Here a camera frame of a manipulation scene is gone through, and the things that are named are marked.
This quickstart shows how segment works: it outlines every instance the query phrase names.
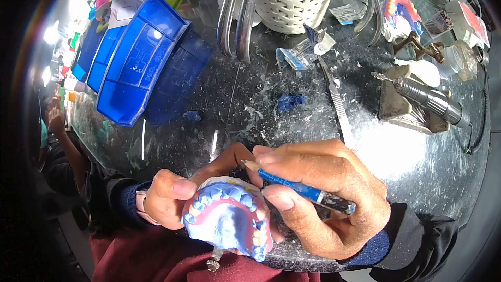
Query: blue wax scrap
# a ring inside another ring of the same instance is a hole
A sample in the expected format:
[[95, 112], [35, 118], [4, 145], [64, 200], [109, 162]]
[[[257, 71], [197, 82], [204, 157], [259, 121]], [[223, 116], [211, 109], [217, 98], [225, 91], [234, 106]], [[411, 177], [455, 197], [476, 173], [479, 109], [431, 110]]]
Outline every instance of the blue wax scrap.
[[282, 94], [277, 102], [277, 106], [280, 111], [287, 111], [291, 110], [295, 105], [304, 104], [305, 102], [305, 96], [303, 94]]
[[197, 110], [186, 111], [183, 116], [187, 118], [191, 123], [202, 120]]

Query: white light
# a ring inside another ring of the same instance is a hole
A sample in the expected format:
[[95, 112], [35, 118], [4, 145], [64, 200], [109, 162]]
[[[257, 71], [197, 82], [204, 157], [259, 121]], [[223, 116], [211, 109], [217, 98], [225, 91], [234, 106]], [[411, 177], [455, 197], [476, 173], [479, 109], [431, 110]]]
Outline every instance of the white light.
[[146, 127], [146, 119], [143, 120], [143, 139], [141, 141], [141, 160], [144, 160], [144, 128]]
[[47, 86], [49, 81], [51, 80], [51, 67], [47, 66], [44, 70], [44, 72], [41, 74], [41, 78], [44, 81], [44, 87]]
[[217, 130], [214, 131], [214, 138], [212, 139], [212, 152], [210, 153], [210, 161], [211, 162], [217, 158], [216, 144], [217, 144]]
[[53, 26], [45, 30], [44, 41], [47, 44], [55, 44], [59, 40], [58, 26], [59, 26], [59, 20], [57, 20]]

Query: spring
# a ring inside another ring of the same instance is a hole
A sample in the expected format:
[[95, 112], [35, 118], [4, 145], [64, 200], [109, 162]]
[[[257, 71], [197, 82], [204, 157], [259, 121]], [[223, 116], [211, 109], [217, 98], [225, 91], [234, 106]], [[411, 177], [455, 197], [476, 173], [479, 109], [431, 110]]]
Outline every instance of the spring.
[[434, 54], [440, 55], [440, 51], [438, 51], [438, 49], [437, 49], [437, 47], [435, 47], [434, 43], [431, 43], [428, 47], [431, 49], [431, 51], [433, 51]]

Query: black countertop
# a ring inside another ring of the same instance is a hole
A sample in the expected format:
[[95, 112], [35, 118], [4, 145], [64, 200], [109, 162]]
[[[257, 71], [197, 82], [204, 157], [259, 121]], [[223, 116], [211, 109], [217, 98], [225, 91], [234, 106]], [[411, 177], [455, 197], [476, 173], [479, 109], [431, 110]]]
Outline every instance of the black countertop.
[[[246, 66], [218, 50], [219, 10], [215, 1], [184, 0], [185, 4], [191, 3], [195, 12], [191, 30], [213, 48], [213, 53], [197, 79], [181, 77], [171, 81], [189, 86], [179, 97], [182, 109], [159, 127], [151, 126], [146, 119], [144, 149], [143, 117], [132, 128], [118, 127], [95, 110], [97, 96], [91, 89], [78, 96], [70, 110], [70, 122], [103, 166], [139, 181], [151, 179], [162, 168], [190, 177], [232, 142], [243, 142], [251, 149], [257, 144], [278, 147], [340, 137], [321, 69], [294, 72], [291, 67], [279, 70], [275, 65], [277, 47], [291, 48], [305, 36], [284, 35], [262, 24], [256, 26], [250, 43], [252, 64]], [[440, 9], [434, 0], [411, 1], [423, 21]], [[354, 0], [332, 0], [330, 7], [351, 2]], [[354, 151], [387, 184], [388, 200], [406, 202], [417, 212], [450, 216], [465, 225], [482, 184], [488, 139], [475, 154], [466, 155], [463, 150], [468, 130], [452, 126], [446, 133], [428, 136], [381, 122], [377, 118], [380, 82], [370, 72], [391, 66], [394, 55], [392, 45], [384, 37], [374, 47], [367, 47], [375, 18], [358, 35], [353, 31], [354, 25], [340, 25], [329, 12], [321, 27], [327, 28], [337, 42], [324, 60], [341, 79], [339, 91], [356, 140]], [[430, 42], [426, 34], [421, 39], [423, 44]], [[449, 45], [453, 38], [448, 33], [440, 40]], [[398, 58], [409, 59], [412, 53], [406, 49]], [[475, 139], [484, 110], [479, 81], [461, 81], [454, 75], [442, 80], [439, 88], [451, 90], [452, 97], [470, 112]], [[306, 104], [279, 111], [277, 99], [283, 93], [302, 93]], [[198, 110], [202, 120], [190, 123], [181, 116], [189, 110]], [[490, 131], [490, 118], [485, 131]], [[282, 222], [276, 211], [274, 217]], [[332, 272], [342, 268], [335, 260], [307, 253], [291, 232], [284, 242], [275, 244], [265, 263], [293, 271]]]

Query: navy sleeve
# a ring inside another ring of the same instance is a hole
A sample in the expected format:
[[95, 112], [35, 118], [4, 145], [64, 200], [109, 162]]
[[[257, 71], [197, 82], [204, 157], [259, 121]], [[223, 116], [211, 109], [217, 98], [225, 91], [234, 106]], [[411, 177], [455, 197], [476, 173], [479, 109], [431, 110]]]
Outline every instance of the navy sleeve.
[[112, 206], [115, 206], [119, 212], [123, 225], [131, 228], [155, 226], [144, 220], [136, 212], [136, 191], [147, 189], [150, 185], [151, 181], [127, 186], [119, 190], [119, 196], [111, 201]]
[[388, 233], [383, 229], [372, 237], [364, 248], [345, 262], [351, 266], [371, 266], [383, 260], [388, 254], [390, 248], [390, 240]]

